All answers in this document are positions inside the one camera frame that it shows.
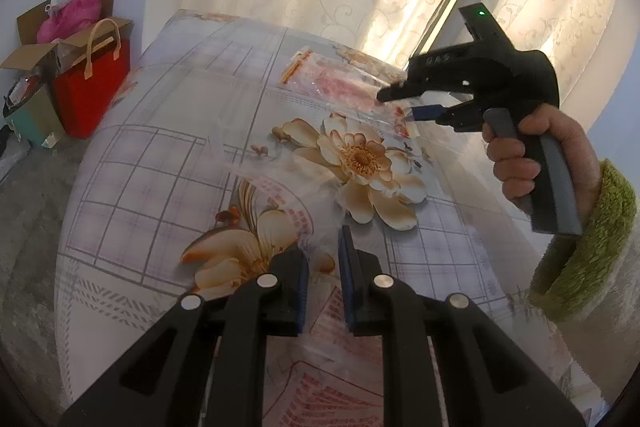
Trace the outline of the right hand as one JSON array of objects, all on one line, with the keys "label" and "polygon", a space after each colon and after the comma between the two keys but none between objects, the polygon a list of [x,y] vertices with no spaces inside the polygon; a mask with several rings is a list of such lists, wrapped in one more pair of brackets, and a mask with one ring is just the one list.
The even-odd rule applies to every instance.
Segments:
[{"label": "right hand", "polygon": [[[582,126],[576,120],[549,104],[538,106],[518,125],[524,134],[549,132],[562,146],[572,177],[576,207],[586,223],[597,204],[601,190],[601,167]],[[525,158],[525,145],[517,139],[498,138],[489,124],[483,124],[487,156],[494,163],[494,176],[502,184],[502,193],[512,204],[525,210],[522,200],[535,187],[541,167]]]}]

